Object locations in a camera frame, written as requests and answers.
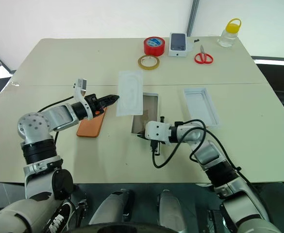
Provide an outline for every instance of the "floor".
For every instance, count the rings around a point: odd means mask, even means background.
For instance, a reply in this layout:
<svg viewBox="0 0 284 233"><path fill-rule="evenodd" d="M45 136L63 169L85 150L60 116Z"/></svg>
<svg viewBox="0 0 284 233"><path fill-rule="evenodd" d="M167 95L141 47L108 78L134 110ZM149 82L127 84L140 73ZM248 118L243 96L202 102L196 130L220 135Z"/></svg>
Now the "floor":
<svg viewBox="0 0 284 233"><path fill-rule="evenodd" d="M86 225L100 203L113 191L121 188L135 192L135 203L132 221L157 223L157 195L163 189L169 189L178 197L188 225L188 232L202 232L198 229L197 217L208 209L218 209L220 199L208 188L195 184L80 184L79 189L72 195L73 203L87 198L89 209L82 225ZM260 187L261 195L266 201L274 218L275 225L284 233L284 184L268 183ZM24 187L19 185L0 183L0 207L24 198Z"/></svg>

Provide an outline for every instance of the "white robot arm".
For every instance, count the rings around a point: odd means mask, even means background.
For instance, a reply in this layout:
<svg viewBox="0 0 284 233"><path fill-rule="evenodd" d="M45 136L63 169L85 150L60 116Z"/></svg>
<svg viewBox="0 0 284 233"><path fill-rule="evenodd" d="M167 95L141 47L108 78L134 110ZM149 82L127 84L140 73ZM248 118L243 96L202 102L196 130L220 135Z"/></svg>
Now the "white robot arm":
<svg viewBox="0 0 284 233"><path fill-rule="evenodd" d="M140 137L155 142L152 145L157 145L157 142L186 142L193 151L195 150L196 161L207 174L216 194L224 200L220 209L231 232L280 233L269 222L266 209L251 189L251 184L243 179L245 177L240 176L242 174L232 166L229 158L212 141L203 142L197 150L198 144L204 140L204 131L208 130L195 122L177 122L175 126L171 126L163 122L150 121L146 125L145 135Z"/></svg>
<svg viewBox="0 0 284 233"><path fill-rule="evenodd" d="M95 94L85 96L86 80L74 85L77 103L64 104L43 112L28 113L18 123L18 133L26 161L25 200L19 200L0 211L0 233L39 233L48 220L73 191L69 171L62 169L63 160L57 155L52 131L76 125L79 120L92 119L116 102L119 96L100 99Z"/></svg>

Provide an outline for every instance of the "scissors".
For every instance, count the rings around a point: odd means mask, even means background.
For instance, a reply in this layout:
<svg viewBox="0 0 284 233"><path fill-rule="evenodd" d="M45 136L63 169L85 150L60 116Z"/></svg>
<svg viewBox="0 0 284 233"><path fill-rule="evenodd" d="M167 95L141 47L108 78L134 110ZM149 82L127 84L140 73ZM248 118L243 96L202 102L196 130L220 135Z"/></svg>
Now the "scissors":
<svg viewBox="0 0 284 233"><path fill-rule="evenodd" d="M204 52L202 45L200 46L200 51L201 52L195 56L195 62L198 64L211 64L213 62L213 57Z"/></svg>

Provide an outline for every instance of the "white table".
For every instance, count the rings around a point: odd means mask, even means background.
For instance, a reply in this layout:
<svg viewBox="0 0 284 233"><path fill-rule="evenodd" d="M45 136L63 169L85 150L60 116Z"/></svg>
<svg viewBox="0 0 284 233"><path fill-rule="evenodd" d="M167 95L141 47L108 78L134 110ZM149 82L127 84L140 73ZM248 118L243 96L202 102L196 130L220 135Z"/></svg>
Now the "white table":
<svg viewBox="0 0 284 233"><path fill-rule="evenodd" d="M193 50L187 57L159 57L155 70L144 72L144 85L188 85L224 83L267 83L239 39L223 48L217 37L188 39ZM144 38L131 39L43 39L12 77L20 85L71 86L77 78L88 85L118 85L120 70L139 70L137 60L144 55ZM213 56L211 66L193 61L200 45Z"/></svg>
<svg viewBox="0 0 284 233"><path fill-rule="evenodd" d="M232 161L243 168L244 175L252 182L284 181L284 108L269 84L145 85L143 90L159 94L159 114L173 123L189 119L183 89L190 87L207 88L222 122L221 127L210 130L221 140ZM88 89L88 94L96 93L98 97L117 93L116 86ZM24 181L18 119L71 93L68 86L9 85L0 94L1 182ZM190 162L187 144L179 147L166 167L154 168L150 142L130 134L131 120L131 116L116 117L116 105L112 105L98 138L77 137L78 126L59 133L57 152L74 182L209 182L200 167ZM165 158L172 149L173 146L162 146Z"/></svg>

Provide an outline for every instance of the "bottle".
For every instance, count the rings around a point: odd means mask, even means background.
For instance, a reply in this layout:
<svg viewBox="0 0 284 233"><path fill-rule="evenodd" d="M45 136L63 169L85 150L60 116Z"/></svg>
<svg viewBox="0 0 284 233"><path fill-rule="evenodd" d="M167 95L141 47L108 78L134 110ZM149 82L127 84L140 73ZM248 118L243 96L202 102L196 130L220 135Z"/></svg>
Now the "bottle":
<svg viewBox="0 0 284 233"><path fill-rule="evenodd" d="M240 24L232 23L235 20L239 20ZM221 34L220 38L218 39L218 43L222 47L231 47L234 44L235 39L238 37L238 32L241 27L241 20L238 18L233 18L230 20L225 28L223 30L223 33Z"/></svg>

